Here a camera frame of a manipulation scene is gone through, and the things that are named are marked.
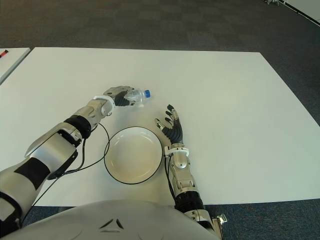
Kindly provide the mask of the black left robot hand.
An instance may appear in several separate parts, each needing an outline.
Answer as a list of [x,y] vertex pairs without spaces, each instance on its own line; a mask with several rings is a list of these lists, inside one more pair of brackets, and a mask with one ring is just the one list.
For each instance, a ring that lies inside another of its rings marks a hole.
[[107,89],[103,94],[110,96],[117,107],[133,106],[136,102],[125,98],[125,95],[132,90],[134,88],[130,86],[116,86]]

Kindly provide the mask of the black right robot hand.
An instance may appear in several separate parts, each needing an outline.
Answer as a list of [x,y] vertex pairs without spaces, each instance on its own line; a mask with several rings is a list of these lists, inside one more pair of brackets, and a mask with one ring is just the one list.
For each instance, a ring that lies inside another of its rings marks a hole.
[[167,117],[164,119],[170,124],[170,127],[165,126],[158,118],[154,119],[155,125],[169,139],[172,145],[183,144],[183,129],[178,112],[171,104],[168,104],[165,114]]

